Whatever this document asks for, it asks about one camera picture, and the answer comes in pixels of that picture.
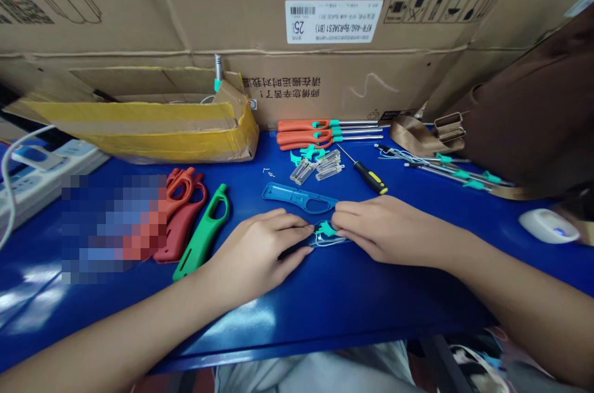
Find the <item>white sticker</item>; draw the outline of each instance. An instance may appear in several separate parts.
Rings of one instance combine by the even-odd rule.
[[[383,0],[287,0],[287,43],[370,43]]]
[[[566,17],[575,17],[584,9],[586,9],[594,0],[578,0],[576,4],[574,4],[569,11],[565,13]]]

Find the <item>cardboard box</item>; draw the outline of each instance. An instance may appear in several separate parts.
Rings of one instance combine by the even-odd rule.
[[[311,116],[387,119],[431,98],[430,118],[563,23],[576,1],[0,0],[0,79],[10,74],[27,92],[36,82],[34,92],[61,100],[42,69],[95,100],[92,90],[114,82],[84,82],[82,69],[212,67],[218,52],[246,79],[263,128]]]
[[[60,130],[136,164],[252,160],[258,127],[239,75],[194,67],[119,67],[77,72],[111,83],[122,103],[26,101]]]

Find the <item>blue table surface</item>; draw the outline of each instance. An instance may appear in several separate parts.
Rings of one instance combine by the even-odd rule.
[[[389,194],[469,229],[508,254],[594,296],[594,248],[542,243],[517,221],[523,212],[546,207],[550,201],[512,202],[463,188],[454,181],[405,168],[401,160],[380,160],[369,142],[346,142],[344,148],[384,179]],[[324,181],[312,176],[302,188],[339,200],[372,198],[374,193],[346,157],[343,163],[345,169],[340,174]],[[103,179],[166,175],[173,167],[135,166],[111,159],[93,175]],[[211,193],[220,183],[229,186],[233,211],[215,249],[240,221],[277,207],[310,222],[331,216],[332,212],[308,215],[291,204],[261,198],[270,181],[296,186],[289,180],[295,167],[288,154],[279,151],[274,133],[260,135],[251,162],[195,167],[205,174]],[[176,265],[149,260],[103,285],[62,284],[63,205],[57,200],[47,206],[16,230],[0,253],[0,372],[172,282]],[[487,309],[451,275],[376,263],[357,245],[348,243],[317,249],[283,285],[198,331],[153,372],[475,330],[494,322]]]

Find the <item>barcode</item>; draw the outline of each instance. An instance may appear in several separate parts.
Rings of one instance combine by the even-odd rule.
[[[315,6],[291,6],[291,15],[315,15]]]

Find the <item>screwdriver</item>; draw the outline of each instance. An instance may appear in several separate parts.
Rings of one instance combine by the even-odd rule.
[[[352,162],[355,163],[354,168],[357,170],[357,172],[359,172],[359,174],[363,178],[363,181],[365,181],[365,184],[367,184],[375,193],[383,195],[388,191],[388,187],[386,187],[386,185],[380,179],[380,177],[378,177],[378,175],[373,173],[371,170],[367,169],[367,167],[365,167],[361,163],[361,161],[355,161],[354,159],[352,159],[351,155],[349,155],[341,146],[339,146],[338,144],[337,146],[340,150],[342,150],[345,153],[346,156],[348,156],[351,159]]]

